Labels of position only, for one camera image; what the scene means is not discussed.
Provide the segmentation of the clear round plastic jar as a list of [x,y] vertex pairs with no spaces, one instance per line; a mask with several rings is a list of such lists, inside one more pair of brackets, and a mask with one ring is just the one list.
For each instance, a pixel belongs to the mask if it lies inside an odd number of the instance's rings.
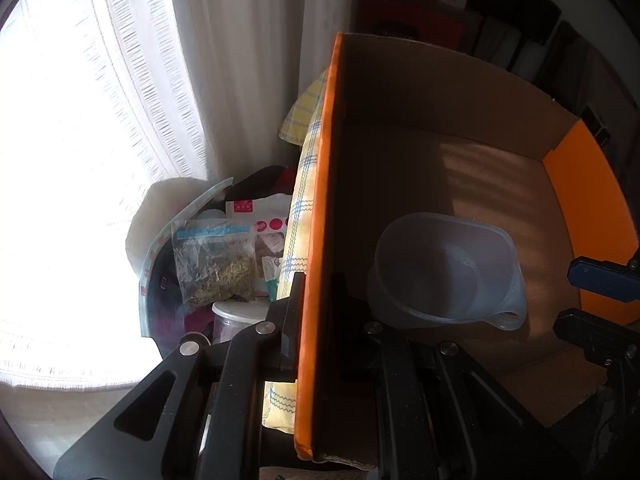
[[244,328],[265,321],[268,309],[265,301],[214,302],[213,343],[229,341]]

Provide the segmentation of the translucent plastic measuring cup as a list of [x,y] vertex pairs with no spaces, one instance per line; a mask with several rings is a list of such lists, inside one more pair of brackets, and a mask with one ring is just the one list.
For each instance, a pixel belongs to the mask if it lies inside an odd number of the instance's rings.
[[368,300],[393,328],[484,322],[519,330],[527,318],[524,278],[510,235],[444,214],[407,214],[376,243]]

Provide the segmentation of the white pink snack packet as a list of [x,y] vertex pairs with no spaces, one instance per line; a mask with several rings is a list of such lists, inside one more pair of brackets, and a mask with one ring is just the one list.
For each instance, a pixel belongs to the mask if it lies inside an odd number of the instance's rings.
[[226,215],[255,232],[256,296],[277,298],[292,197],[282,193],[257,200],[228,200]]

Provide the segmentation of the orange cardboard box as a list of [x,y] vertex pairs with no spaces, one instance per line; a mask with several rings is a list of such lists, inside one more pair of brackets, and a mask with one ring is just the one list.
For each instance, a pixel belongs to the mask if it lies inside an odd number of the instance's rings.
[[570,286],[570,260],[624,263],[638,229],[585,124],[501,68],[420,42],[341,34],[321,116],[298,368],[294,442],[304,460],[375,463],[367,281],[394,220],[434,212],[505,230],[528,315],[515,332],[485,323],[431,330],[477,359],[544,426],[603,382],[553,335],[581,308],[637,325],[638,304]]

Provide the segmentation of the herb zip bag by window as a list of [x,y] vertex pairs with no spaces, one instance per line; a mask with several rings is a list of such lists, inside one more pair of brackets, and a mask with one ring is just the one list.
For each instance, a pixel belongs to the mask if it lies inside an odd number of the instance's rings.
[[183,304],[190,310],[217,301],[255,299],[255,232],[231,219],[174,225],[171,234]]

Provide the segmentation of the white sheer curtain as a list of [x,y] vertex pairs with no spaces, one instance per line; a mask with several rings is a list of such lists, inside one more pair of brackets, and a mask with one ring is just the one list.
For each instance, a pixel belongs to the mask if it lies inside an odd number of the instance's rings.
[[135,382],[152,241],[280,125],[354,0],[1,0],[1,380]]

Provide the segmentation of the yellow plaid bed cover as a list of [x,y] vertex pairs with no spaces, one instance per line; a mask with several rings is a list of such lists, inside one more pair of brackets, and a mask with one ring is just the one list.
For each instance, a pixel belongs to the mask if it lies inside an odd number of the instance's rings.
[[[281,126],[279,138],[300,148],[284,253],[280,264],[277,297],[290,296],[294,274],[307,270],[314,187],[327,73],[322,73],[298,97]],[[285,434],[294,432],[296,385],[268,382],[265,385],[262,426]]]

